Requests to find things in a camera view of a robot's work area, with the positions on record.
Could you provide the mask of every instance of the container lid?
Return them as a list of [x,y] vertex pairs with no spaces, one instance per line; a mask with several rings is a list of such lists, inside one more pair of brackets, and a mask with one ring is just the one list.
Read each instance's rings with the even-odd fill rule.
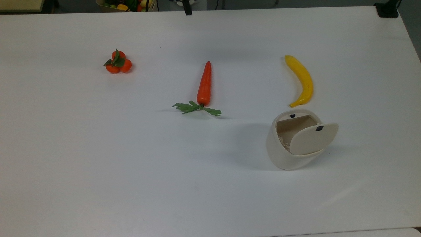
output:
[[336,123],[318,124],[298,131],[291,140],[290,152],[306,155],[325,149],[335,138],[339,126]]

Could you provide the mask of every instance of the white container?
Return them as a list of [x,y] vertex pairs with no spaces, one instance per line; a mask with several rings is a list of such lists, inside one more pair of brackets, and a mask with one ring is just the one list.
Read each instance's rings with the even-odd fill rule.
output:
[[318,157],[333,141],[338,124],[322,124],[309,110],[280,114],[272,123],[266,148],[272,162],[284,170],[300,168]]

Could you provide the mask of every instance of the basket of fruit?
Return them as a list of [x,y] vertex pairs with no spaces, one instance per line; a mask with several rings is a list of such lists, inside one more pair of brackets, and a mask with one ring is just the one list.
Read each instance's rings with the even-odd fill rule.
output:
[[96,4],[101,12],[158,11],[156,0],[96,0]]

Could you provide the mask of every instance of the black object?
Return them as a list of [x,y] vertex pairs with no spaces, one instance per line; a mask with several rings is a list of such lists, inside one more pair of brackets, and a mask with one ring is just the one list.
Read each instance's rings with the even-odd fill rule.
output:
[[381,18],[397,18],[399,13],[397,8],[400,5],[401,0],[389,0],[387,3],[375,3],[377,14]]
[[183,0],[181,1],[183,3],[184,12],[186,13],[186,16],[192,15],[192,6],[190,5],[189,0]]

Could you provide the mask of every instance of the yellow pepper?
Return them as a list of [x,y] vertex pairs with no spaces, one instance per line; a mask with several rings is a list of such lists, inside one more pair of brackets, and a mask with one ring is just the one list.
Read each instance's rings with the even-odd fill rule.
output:
[[124,5],[124,4],[118,4],[118,6],[117,6],[117,9],[120,9],[120,10],[123,10],[123,11],[127,10],[128,8],[129,7]]

